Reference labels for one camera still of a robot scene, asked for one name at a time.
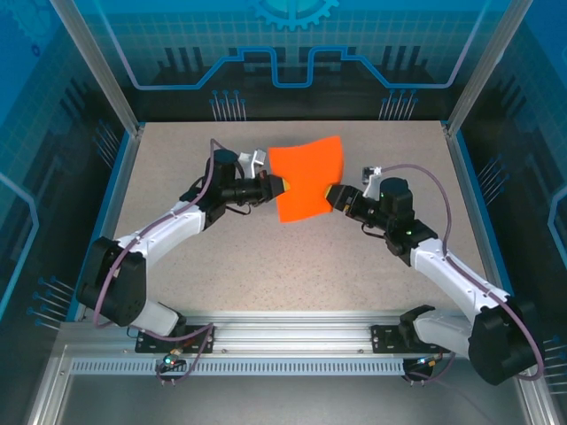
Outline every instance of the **gray floor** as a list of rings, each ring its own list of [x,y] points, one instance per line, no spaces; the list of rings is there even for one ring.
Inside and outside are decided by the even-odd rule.
[[[450,249],[482,273],[447,144],[437,121],[150,123],[146,126],[116,236],[155,220],[204,173],[208,141],[235,151],[292,146],[340,135],[343,183],[361,187],[364,166],[416,163],[445,185],[454,214]],[[445,209],[437,187],[406,177],[416,215],[441,235]],[[227,213],[205,233],[169,252],[149,273],[149,295],[180,311],[405,310],[455,308],[435,284],[392,256],[340,212],[282,225],[276,203],[252,215]]]
[[[445,379],[412,388],[400,377],[190,377],[161,388],[152,377],[76,376],[59,425],[484,425],[524,423],[515,384],[492,387],[457,361]]]

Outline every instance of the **orange fabric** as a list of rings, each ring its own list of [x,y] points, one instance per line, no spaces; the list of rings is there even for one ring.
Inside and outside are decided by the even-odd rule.
[[[343,178],[343,148],[334,135],[303,146],[269,148],[272,174],[282,177],[289,188],[276,198],[280,221],[288,223],[330,213],[325,198],[329,186]]]

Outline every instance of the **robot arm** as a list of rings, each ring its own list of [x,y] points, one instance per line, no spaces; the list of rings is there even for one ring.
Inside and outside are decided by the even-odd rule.
[[[464,318],[455,317],[423,305],[403,314],[399,331],[404,344],[409,349],[422,343],[436,344],[460,354],[494,385],[533,366],[536,359],[531,346],[494,298],[514,311],[540,348],[533,304],[518,302],[450,251],[444,251],[437,234],[416,220],[408,182],[399,178],[382,180],[380,174],[379,168],[365,168],[363,182],[369,186],[364,192],[353,186],[335,185],[327,200],[363,226],[382,229],[388,250],[435,282],[464,313]]]
[[[133,326],[159,336],[183,335],[184,318],[176,311],[147,297],[147,272],[161,257],[185,239],[212,226],[226,211],[227,204],[260,205],[284,192],[283,181],[265,171],[265,152],[240,154],[224,149],[214,152],[206,172],[213,167],[211,183],[202,198],[185,209],[197,198],[200,188],[193,185],[180,197],[173,208],[158,219],[160,224],[149,232],[146,228],[112,241],[105,237],[96,240],[82,273],[77,297],[89,308],[95,308],[103,281],[120,253],[134,240],[120,269],[114,274],[106,292],[101,314],[119,326]]]

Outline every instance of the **beige table surface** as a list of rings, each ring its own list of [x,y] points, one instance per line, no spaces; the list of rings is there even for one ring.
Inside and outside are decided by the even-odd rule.
[[[437,121],[149,123],[116,236],[159,217],[204,173],[211,137],[234,151],[253,152],[330,135],[342,138],[345,184],[362,187],[364,166],[409,162],[432,170],[453,209],[451,251],[484,274]],[[408,178],[416,217],[442,236],[445,208],[434,183],[413,170],[390,175]],[[275,202],[246,217],[227,212],[206,232],[169,252],[148,280],[150,297],[184,312],[398,310],[421,304],[456,308],[433,282],[340,212],[283,225]]]

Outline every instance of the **gear logo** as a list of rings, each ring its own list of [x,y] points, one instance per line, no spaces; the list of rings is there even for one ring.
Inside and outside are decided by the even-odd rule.
[[[49,0],[0,0],[0,12],[8,11],[19,29],[34,44],[41,42],[51,28]]]
[[[251,7],[256,11],[256,18],[264,18],[266,24],[276,24],[282,30],[301,27],[307,29],[310,24],[319,25],[319,18],[329,17],[330,8],[338,6],[338,0],[252,0]]]

